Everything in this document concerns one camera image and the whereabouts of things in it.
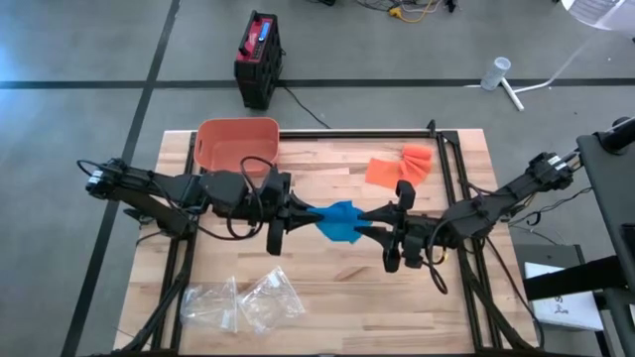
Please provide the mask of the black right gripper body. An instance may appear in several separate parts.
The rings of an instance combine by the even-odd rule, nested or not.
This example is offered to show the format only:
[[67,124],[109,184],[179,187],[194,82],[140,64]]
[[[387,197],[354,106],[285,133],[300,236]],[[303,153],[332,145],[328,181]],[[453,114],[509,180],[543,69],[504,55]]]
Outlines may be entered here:
[[439,258],[427,258],[427,255],[433,252],[433,247],[429,247],[428,244],[441,221],[426,214],[414,215],[408,212],[414,206],[416,198],[415,189],[409,182],[399,180],[395,193],[398,201],[394,204],[399,207],[400,219],[397,222],[387,222],[392,227],[394,243],[392,248],[384,249],[385,270],[396,272],[402,259],[408,268],[413,269],[442,264],[445,248]]

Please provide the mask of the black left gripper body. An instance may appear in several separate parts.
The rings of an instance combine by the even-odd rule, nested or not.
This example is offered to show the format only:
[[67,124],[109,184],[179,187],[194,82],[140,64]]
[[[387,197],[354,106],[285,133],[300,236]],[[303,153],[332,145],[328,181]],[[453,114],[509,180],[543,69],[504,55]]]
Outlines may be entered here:
[[280,256],[283,238],[293,229],[291,175],[270,169],[256,188],[255,196],[262,206],[262,213],[257,218],[268,224],[266,250],[270,255]]

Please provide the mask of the blue elastic bandage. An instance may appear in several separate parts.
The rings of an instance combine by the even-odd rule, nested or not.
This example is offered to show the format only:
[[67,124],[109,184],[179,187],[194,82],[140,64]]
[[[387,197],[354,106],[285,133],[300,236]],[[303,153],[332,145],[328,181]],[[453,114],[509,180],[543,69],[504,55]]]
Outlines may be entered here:
[[351,200],[339,201],[328,207],[312,207],[308,212],[322,216],[316,227],[331,242],[354,244],[362,236],[355,228],[372,225],[371,221],[359,218],[363,211]]

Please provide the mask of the orange elastic bandage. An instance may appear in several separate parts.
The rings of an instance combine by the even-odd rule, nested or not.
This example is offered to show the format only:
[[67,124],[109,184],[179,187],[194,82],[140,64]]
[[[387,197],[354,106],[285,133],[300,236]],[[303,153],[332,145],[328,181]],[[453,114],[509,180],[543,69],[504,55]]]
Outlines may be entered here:
[[406,144],[397,162],[371,159],[365,174],[365,182],[395,188],[399,180],[412,186],[422,183],[432,171],[433,152],[427,146]]

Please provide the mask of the orange plastic basket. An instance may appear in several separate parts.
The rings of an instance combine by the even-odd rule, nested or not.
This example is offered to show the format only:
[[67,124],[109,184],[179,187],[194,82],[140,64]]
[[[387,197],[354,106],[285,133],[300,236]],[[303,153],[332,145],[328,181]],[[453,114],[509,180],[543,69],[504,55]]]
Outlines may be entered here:
[[209,119],[198,127],[193,157],[209,172],[239,173],[245,157],[258,157],[275,165],[279,142],[279,124],[269,117]]

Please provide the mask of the clear plastic bag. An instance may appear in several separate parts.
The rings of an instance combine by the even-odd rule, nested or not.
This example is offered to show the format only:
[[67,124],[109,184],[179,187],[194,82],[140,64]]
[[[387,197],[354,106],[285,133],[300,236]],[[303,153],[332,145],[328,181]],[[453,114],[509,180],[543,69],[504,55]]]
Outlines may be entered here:
[[234,277],[219,283],[189,285],[181,299],[183,325],[235,333],[238,330],[237,286]]
[[306,312],[280,266],[238,295],[237,305],[256,333],[264,333]]

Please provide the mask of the grey cabinet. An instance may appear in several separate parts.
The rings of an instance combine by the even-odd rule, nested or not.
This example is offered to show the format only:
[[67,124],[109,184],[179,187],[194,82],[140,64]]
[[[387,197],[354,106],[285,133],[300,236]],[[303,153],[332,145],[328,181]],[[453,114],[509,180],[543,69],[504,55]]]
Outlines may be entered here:
[[570,268],[584,262],[577,246],[519,244],[514,246],[514,250],[522,279],[527,278],[526,263]]

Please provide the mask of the black red power station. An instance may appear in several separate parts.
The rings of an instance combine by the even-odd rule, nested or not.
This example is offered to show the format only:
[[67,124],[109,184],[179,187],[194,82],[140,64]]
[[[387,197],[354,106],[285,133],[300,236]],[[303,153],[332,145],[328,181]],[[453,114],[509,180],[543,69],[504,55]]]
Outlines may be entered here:
[[234,60],[234,77],[245,107],[269,107],[284,53],[277,16],[253,10]]

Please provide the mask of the white floor stand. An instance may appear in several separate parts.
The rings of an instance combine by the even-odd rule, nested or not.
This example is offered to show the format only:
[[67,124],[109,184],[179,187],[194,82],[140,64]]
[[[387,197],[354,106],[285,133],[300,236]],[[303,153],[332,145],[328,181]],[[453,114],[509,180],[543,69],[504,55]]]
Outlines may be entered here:
[[[635,37],[635,0],[551,0],[562,7],[571,17],[594,32],[578,47],[565,62],[545,81],[538,84],[513,88],[506,77],[502,79],[502,86],[509,99],[518,111],[525,107],[518,97],[519,94],[550,87],[558,77],[572,64],[572,62],[588,47],[598,32],[616,32]],[[480,83],[467,85],[466,88],[481,88]]]

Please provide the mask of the white cardboard box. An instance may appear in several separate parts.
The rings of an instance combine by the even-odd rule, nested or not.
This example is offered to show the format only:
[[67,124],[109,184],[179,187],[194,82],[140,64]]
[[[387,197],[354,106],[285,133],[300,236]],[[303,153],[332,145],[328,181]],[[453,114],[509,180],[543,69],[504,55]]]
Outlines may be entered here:
[[[555,274],[565,270],[565,268],[561,267],[531,262],[524,263],[524,268],[527,279]],[[562,285],[572,282],[573,285],[567,284],[566,287],[575,287],[575,284],[581,283],[581,279],[580,274],[566,273],[564,278],[558,279],[558,283]],[[565,296],[532,299],[530,304],[540,322],[594,332],[604,330],[593,293],[589,291]]]

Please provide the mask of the dark grey equipment stand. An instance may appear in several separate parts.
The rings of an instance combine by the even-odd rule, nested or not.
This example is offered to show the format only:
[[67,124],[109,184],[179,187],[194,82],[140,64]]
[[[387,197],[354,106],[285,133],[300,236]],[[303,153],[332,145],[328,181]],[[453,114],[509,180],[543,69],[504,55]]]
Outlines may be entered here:
[[577,148],[615,254],[527,279],[537,300],[600,291],[626,357],[635,357],[635,118],[619,119],[605,132],[579,136]]

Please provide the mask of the black aluminium table frame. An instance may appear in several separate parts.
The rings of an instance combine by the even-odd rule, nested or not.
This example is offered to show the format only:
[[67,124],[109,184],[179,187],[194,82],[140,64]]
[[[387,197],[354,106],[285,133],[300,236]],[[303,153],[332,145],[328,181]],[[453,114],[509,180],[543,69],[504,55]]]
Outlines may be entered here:
[[[279,166],[293,177],[295,193],[316,206],[340,200],[370,210],[395,197],[393,190],[369,184],[364,175],[373,159],[395,161],[403,147],[434,148],[437,139],[425,130],[286,130]],[[181,355],[469,355],[476,344],[500,345],[481,303],[467,295],[458,252],[441,264],[448,291],[441,294],[427,269],[384,271],[380,246],[370,239],[355,244],[331,243],[306,226],[284,239],[280,256],[265,250],[264,236],[224,240],[223,222],[202,218],[204,232],[193,244],[174,243],[144,229],[135,252],[114,345],[122,348],[142,328],[157,306],[168,258],[192,256],[190,280],[210,287],[234,278],[246,289],[281,268],[295,288],[304,313],[258,333],[240,319],[234,333],[212,327],[176,327],[165,319],[161,344]]]

